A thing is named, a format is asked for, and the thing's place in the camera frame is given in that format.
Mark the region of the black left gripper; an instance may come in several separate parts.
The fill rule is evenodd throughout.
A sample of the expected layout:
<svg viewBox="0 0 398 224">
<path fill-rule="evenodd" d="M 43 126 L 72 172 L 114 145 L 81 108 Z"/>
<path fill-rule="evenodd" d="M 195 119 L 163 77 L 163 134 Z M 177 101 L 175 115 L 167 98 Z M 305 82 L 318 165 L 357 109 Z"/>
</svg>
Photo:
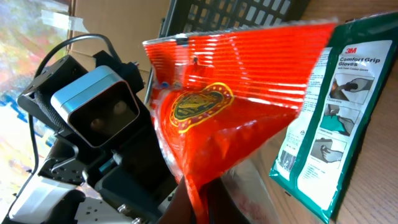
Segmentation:
<svg viewBox="0 0 398 224">
<path fill-rule="evenodd" d="M 165 213 L 160 209 L 177 184 L 160 151 L 149 110 L 142 106 L 144 112 L 132 135 L 117 146 L 92 148 L 76 135 L 60 131 L 46 160 L 46 176 L 73 185 L 87 183 L 113 208 L 125 205 L 133 218 L 191 224 L 192 205 L 184 177 Z"/>
</svg>

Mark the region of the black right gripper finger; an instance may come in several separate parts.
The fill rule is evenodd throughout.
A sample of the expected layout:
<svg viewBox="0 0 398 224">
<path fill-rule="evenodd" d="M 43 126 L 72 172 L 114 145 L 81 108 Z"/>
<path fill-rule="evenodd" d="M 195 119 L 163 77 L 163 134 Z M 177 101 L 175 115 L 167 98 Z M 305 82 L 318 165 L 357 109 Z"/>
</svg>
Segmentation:
<svg viewBox="0 0 398 224">
<path fill-rule="evenodd" d="M 249 224 L 220 178 L 211 181 L 206 187 L 210 224 Z"/>
</svg>

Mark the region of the orange red snack bag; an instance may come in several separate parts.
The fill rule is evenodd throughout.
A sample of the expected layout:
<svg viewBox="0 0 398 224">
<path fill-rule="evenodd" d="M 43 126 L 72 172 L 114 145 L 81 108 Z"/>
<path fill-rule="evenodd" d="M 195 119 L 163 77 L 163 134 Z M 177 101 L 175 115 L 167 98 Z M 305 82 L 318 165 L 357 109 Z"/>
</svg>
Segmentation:
<svg viewBox="0 0 398 224">
<path fill-rule="evenodd" d="M 198 223 L 210 221 L 204 186 L 299 115 L 335 27 L 295 21 L 143 42 L 155 71 L 149 106 L 160 149 Z"/>
</svg>

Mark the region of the green 3M cloth package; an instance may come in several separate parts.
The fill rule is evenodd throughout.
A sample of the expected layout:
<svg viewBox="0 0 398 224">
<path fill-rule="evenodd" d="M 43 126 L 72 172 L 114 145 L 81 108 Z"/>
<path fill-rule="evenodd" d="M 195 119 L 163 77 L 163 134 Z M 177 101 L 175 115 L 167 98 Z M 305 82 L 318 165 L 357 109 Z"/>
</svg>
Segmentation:
<svg viewBox="0 0 398 224">
<path fill-rule="evenodd" d="M 302 110 L 287 128 L 270 178 L 324 223 L 396 53 L 396 12 L 337 26 L 312 71 Z"/>
</svg>

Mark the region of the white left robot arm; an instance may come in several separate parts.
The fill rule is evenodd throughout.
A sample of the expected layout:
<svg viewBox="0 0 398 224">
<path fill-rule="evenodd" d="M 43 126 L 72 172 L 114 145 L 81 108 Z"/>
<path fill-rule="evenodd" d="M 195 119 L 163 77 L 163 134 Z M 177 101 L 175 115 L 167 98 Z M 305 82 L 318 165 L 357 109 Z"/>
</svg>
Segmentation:
<svg viewBox="0 0 398 224">
<path fill-rule="evenodd" d="M 176 184 L 167 167 L 149 110 L 135 96 L 111 96 L 112 106 L 123 104 L 134 115 L 129 127 L 101 147 L 87 145 L 55 115 L 40 93 L 21 95 L 17 104 L 33 118 L 55 128 L 55 143 L 39 172 L 22 187 L 5 217 L 6 223 L 81 223 L 80 204 L 87 200 L 79 186 L 88 184 L 99 194 L 96 206 L 121 212 L 121 218 L 155 223 L 162 202 Z"/>
</svg>

